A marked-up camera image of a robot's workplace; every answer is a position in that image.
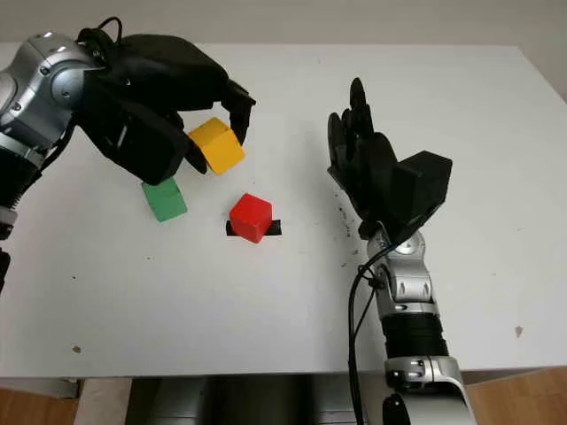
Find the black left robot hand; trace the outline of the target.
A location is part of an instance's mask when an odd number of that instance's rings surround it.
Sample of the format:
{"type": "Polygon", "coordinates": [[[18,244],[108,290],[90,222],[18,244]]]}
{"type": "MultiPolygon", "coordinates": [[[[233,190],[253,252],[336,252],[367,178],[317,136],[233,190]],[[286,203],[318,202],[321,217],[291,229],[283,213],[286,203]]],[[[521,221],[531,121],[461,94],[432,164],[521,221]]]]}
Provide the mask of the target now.
{"type": "Polygon", "coordinates": [[[103,69],[84,74],[80,125],[97,148],[143,182],[157,185],[187,160],[206,159],[183,131],[181,112],[220,103],[243,143],[255,101],[224,68],[172,35],[130,35],[105,48],[103,69]]]}

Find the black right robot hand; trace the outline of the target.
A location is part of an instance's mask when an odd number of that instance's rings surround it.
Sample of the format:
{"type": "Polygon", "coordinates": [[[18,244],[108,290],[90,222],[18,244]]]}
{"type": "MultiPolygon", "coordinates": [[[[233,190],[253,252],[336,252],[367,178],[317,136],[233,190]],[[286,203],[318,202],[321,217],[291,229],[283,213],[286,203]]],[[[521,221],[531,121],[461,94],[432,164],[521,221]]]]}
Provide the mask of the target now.
{"type": "Polygon", "coordinates": [[[392,218],[386,192],[396,158],[387,137],[374,129],[370,106],[358,77],[351,83],[349,102],[350,106],[342,113],[334,112],[328,119],[328,172],[347,194],[361,219],[359,236],[369,240],[392,218]]]}

